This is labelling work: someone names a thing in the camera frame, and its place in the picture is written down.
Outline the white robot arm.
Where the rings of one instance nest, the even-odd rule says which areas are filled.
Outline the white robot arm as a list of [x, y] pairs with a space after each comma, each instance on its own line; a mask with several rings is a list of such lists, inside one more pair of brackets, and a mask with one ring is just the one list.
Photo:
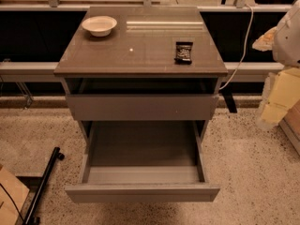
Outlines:
[[269, 29], [252, 44], [261, 52], [271, 51], [273, 59], [286, 67], [300, 67], [300, 0], [282, 17], [276, 27]]

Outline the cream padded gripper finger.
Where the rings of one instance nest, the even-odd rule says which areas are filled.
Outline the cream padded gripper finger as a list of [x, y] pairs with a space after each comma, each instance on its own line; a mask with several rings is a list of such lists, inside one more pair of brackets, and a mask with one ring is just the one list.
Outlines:
[[273, 27], [266, 31], [263, 35], [261, 35], [253, 42], [252, 48], [261, 52], [271, 51], [276, 31], [276, 27]]

